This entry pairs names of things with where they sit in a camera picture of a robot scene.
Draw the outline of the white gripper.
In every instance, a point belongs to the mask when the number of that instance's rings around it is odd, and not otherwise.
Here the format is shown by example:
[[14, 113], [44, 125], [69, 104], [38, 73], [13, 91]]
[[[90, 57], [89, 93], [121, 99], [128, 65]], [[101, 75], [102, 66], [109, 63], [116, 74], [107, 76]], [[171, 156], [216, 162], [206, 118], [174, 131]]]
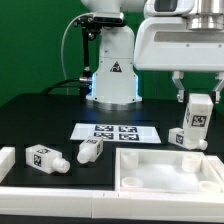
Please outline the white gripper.
[[224, 89], [224, 0], [147, 0], [136, 37], [134, 66], [174, 71], [177, 99], [184, 101], [181, 71], [219, 72], [213, 89]]

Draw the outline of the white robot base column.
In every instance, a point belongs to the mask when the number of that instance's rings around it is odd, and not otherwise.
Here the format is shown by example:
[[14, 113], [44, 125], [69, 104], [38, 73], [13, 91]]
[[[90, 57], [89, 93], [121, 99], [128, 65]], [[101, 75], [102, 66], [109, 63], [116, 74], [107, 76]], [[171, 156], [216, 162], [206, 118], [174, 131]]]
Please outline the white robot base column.
[[[91, 13], [142, 12], [146, 0], [81, 0]], [[138, 76], [133, 70], [134, 32], [130, 27], [103, 27], [98, 69], [92, 75], [87, 103], [107, 110], [138, 107]]]

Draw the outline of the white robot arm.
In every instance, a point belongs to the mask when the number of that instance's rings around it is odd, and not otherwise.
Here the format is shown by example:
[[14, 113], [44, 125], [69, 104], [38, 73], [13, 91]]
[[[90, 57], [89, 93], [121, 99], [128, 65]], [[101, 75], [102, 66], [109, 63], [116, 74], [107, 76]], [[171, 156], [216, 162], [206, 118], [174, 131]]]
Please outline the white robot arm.
[[178, 100], [186, 72], [212, 72], [224, 88], [224, 0], [147, 0], [135, 42], [138, 70], [171, 71]]

